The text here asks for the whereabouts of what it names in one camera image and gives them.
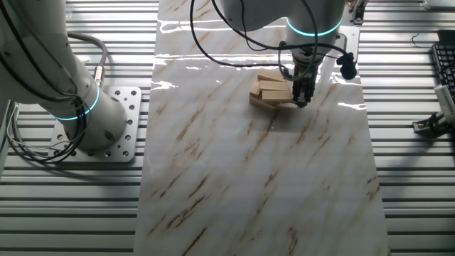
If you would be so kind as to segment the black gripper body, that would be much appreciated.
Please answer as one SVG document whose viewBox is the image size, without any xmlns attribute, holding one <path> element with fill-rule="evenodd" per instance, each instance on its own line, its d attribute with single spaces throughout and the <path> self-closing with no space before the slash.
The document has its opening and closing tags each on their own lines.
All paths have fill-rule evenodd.
<svg viewBox="0 0 455 256">
<path fill-rule="evenodd" d="M 304 74 L 305 68 L 295 68 L 294 76 L 301 77 L 299 80 L 293 82 L 294 89 L 314 89 L 316 85 L 316 77 L 318 73 L 318 68 L 310 68 Z"/>
</svg>

